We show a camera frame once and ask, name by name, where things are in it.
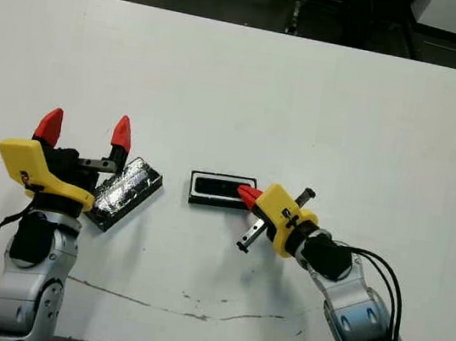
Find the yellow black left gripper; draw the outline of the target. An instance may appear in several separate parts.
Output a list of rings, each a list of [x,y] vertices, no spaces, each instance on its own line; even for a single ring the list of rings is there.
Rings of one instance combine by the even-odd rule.
[[[75,149],[54,148],[63,118],[62,108],[48,112],[31,140],[2,140],[0,154],[8,175],[28,196],[77,216],[92,209],[99,174],[119,174],[124,169],[132,146],[131,122],[129,116],[121,117],[110,139],[110,156],[99,160],[83,159]]]

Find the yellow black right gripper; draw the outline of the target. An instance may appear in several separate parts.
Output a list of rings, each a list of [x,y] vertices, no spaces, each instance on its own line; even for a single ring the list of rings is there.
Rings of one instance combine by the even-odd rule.
[[[247,209],[258,218],[237,242],[238,248],[245,253],[256,238],[266,232],[276,254],[282,258],[294,257],[305,236],[318,229],[318,217],[303,208],[315,197],[310,188],[295,199],[276,183],[265,191],[247,184],[239,185],[237,190]]]

